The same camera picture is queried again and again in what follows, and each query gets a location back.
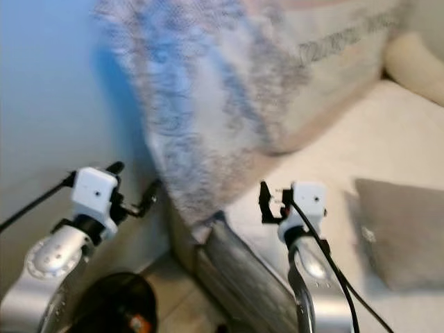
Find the gray pillow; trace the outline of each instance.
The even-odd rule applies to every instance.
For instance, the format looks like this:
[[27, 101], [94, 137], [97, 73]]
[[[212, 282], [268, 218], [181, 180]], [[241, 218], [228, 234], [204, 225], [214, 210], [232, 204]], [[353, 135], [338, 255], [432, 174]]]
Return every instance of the gray pillow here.
[[444, 191], [358, 179], [370, 261], [392, 290], [444, 287]]

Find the black cable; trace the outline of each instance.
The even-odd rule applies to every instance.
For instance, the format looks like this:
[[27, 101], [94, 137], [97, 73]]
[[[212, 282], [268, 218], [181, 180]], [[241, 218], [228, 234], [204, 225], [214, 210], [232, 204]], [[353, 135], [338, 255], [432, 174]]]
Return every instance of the black cable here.
[[296, 209], [302, 220], [305, 222], [307, 227], [309, 228], [313, 238], [316, 240], [316, 243], [318, 244], [319, 248], [321, 249], [322, 253], [324, 254], [325, 258], [327, 259], [329, 265], [332, 267], [332, 270], [334, 271], [334, 274], [338, 278], [339, 284], [341, 285], [341, 288], [344, 291], [345, 298], [347, 298], [348, 304], [350, 306], [350, 311], [352, 312], [352, 321], [353, 321], [353, 330], [355, 333], [359, 333], [359, 324], [357, 322], [357, 315], [355, 306], [353, 305], [353, 301], [350, 297], [350, 293], [348, 293], [348, 290], [350, 290], [354, 297], [366, 308], [367, 311], [369, 311], [373, 317], [378, 321], [381, 326], [390, 333], [394, 333], [393, 330], [390, 328], [390, 326], [382, 319], [375, 310], [371, 308], [370, 305], [367, 304], [367, 302], [358, 294], [358, 292], [353, 288], [353, 286], [348, 282], [345, 275], [341, 272], [341, 270], [338, 268], [338, 266], [334, 263], [332, 257], [330, 254], [325, 250], [324, 246], [322, 245], [321, 238], [319, 237], [318, 233], [314, 229], [313, 225], [309, 221], [309, 219], [305, 216], [304, 212], [299, 208], [299, 206], [293, 201], [291, 201], [291, 204]]
[[366, 308], [366, 310], [368, 312], [371, 313], [371, 315], [373, 317], [375, 317], [375, 319], [377, 320], [377, 322], [383, 327], [385, 328], [385, 330], [387, 332], [390, 333], [394, 333], [394, 331], [391, 329], [391, 327], [384, 321], [384, 319], [381, 318], [381, 316], [379, 314], [376, 313], [375, 310], [372, 309], [372, 307], [358, 294], [358, 292], [355, 290], [355, 288], [353, 288], [353, 286], [348, 282], [347, 278], [345, 277], [345, 275], [341, 272], [342, 274], [342, 278], [345, 282], [345, 284], [347, 285], [347, 288], [349, 288], [349, 290], [352, 292], [353, 296], [362, 304], [363, 307]]
[[62, 182], [60, 182], [59, 184], [57, 184], [56, 186], [54, 186], [50, 190], [46, 191], [44, 194], [42, 194], [41, 196], [36, 198], [31, 203], [27, 204], [25, 207], [21, 208], [17, 213], [13, 214], [9, 219], [4, 221], [0, 225], [0, 234], [3, 231], [5, 231], [5, 229], [7, 227], [11, 226], [16, 220], [20, 219], [23, 215], [25, 215], [27, 212], [32, 210], [35, 206], [39, 205], [40, 203], [42, 203], [46, 199], [50, 198], [51, 196], [53, 196], [54, 194], [59, 192], [63, 187], [66, 187], [66, 186], [72, 187], [74, 184], [75, 175], [76, 175], [75, 171], [71, 172], [71, 174], [68, 177], [66, 177], [64, 180], [62, 180]]
[[337, 277], [339, 284], [341, 285], [341, 288], [344, 292], [345, 298], [347, 299], [348, 306], [350, 308], [350, 311], [352, 313], [352, 323], [353, 323], [353, 331], [354, 333], [359, 333], [359, 324], [358, 324], [358, 318], [356, 315], [355, 305], [353, 304], [352, 297], [350, 296], [350, 293], [348, 292], [347, 285], [345, 284], [344, 280], [341, 278], [343, 275], [339, 268], [334, 263], [332, 257], [330, 254], [326, 251], [324, 245], [322, 244], [321, 238], [319, 237], [318, 233], [314, 229], [313, 225], [309, 221], [309, 219], [305, 216], [304, 212], [299, 208], [299, 206], [294, 202], [294, 200], [291, 201], [291, 204], [296, 209], [302, 220], [305, 222], [307, 227], [309, 228], [311, 235], [316, 240], [316, 243], [318, 244], [319, 248], [321, 249], [322, 253], [324, 254], [325, 258], [328, 261], [328, 264], [332, 267], [332, 270]]

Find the blue wall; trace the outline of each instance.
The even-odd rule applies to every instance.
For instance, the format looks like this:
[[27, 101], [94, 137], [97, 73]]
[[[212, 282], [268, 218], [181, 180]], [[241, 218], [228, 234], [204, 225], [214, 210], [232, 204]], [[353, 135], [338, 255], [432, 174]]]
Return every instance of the blue wall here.
[[[0, 3], [1, 220], [76, 167], [123, 160], [121, 191], [128, 202], [155, 178], [137, 102], [99, 42], [93, 7], [88, 0]], [[1, 235], [0, 297], [21, 271], [29, 246], [69, 217], [69, 208], [67, 190]], [[162, 210], [159, 205], [143, 221], [128, 220], [116, 239], [99, 248], [82, 288], [166, 251]]]

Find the black round object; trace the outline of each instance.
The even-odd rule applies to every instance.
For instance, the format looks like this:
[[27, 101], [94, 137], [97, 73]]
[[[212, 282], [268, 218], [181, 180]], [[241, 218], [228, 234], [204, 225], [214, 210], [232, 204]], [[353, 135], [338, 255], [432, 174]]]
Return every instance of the black round object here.
[[[132, 328], [133, 320], [142, 321], [144, 328]], [[156, 301], [149, 283], [134, 273], [116, 273], [95, 282], [85, 292], [69, 332], [154, 333], [156, 330]]]

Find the wooden floor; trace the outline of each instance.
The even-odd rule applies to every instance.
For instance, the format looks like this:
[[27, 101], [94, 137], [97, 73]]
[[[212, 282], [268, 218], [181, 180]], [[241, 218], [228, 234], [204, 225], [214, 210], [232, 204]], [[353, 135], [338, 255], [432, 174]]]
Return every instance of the wooden floor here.
[[227, 323], [220, 307], [171, 256], [145, 276], [157, 298], [159, 333], [214, 333]]

